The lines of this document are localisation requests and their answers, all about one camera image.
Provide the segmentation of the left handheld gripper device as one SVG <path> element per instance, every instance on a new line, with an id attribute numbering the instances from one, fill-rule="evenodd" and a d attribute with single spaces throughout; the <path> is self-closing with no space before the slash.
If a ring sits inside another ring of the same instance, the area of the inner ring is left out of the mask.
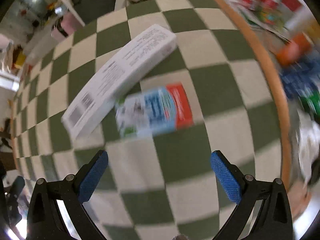
<path id="1" fill-rule="evenodd" d="M 1 162 L 1 226 L 12 228 L 22 219 L 18 211 L 18 198 L 23 191 L 25 181 L 22 176 L 17 176 L 7 191 L 3 179 L 7 175 Z"/>

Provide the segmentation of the crumpled white paper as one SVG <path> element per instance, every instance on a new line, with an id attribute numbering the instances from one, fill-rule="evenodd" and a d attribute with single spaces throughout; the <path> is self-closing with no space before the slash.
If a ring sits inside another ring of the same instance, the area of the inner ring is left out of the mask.
<path id="1" fill-rule="evenodd" d="M 306 185 L 312 176 L 312 164 L 319 156 L 319 124 L 310 115 L 297 110 L 298 125 L 293 132 L 293 148 Z"/>

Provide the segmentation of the green white checkered mat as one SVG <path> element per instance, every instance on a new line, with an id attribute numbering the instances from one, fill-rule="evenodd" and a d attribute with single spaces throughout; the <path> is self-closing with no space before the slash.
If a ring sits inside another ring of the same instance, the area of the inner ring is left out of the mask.
<path id="1" fill-rule="evenodd" d="M 177 49 L 133 92 L 179 82 L 194 123 L 141 139 L 120 137 L 109 113 L 86 139 L 61 123 L 86 82 L 153 24 L 177 36 Z M 63 179 L 106 150 L 110 166 L 86 205 L 108 239 L 211 239 L 234 204 L 217 183 L 210 154 L 259 180 L 289 184 L 289 108 L 266 49 L 223 0 L 151 0 L 101 16 L 41 59 L 13 101 L 17 165 L 36 179 Z"/>

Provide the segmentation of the green round container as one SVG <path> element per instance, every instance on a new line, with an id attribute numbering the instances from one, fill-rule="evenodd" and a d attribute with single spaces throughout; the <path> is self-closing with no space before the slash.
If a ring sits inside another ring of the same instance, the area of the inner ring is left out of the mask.
<path id="1" fill-rule="evenodd" d="M 308 113 L 313 120 L 319 122 L 319 92 L 314 90 L 308 96 L 300 96 L 299 101 L 304 111 Z"/>

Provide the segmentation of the blue water bottle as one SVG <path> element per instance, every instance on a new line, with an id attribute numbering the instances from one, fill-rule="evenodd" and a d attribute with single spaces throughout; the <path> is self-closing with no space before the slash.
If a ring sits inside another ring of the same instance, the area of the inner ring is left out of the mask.
<path id="1" fill-rule="evenodd" d="M 279 76 L 288 99 L 308 97 L 319 92 L 319 54 L 305 55 L 282 69 Z"/>

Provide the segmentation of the blue red milk carton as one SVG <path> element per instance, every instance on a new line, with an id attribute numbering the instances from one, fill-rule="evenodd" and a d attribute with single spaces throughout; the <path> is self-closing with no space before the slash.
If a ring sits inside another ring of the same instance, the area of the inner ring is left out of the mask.
<path id="1" fill-rule="evenodd" d="M 176 131 L 194 124 L 182 83 L 171 83 L 116 103 L 116 124 L 121 137 L 144 137 Z"/>

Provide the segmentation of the pink suitcase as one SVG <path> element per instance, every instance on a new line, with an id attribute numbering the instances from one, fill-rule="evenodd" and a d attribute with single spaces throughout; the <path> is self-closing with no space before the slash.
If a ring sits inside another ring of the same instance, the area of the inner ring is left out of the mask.
<path id="1" fill-rule="evenodd" d="M 82 24 L 78 19 L 71 12 L 67 12 L 55 21 L 51 36 L 57 42 L 62 42 L 80 28 L 82 28 Z"/>

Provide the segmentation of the long white box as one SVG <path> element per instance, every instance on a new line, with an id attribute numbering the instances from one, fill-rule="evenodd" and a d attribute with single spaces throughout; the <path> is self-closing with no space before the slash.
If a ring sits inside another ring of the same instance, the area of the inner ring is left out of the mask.
<path id="1" fill-rule="evenodd" d="M 116 101 L 177 47 L 177 36 L 158 24 L 137 35 L 84 85 L 61 121 L 70 138 L 91 134 Z"/>

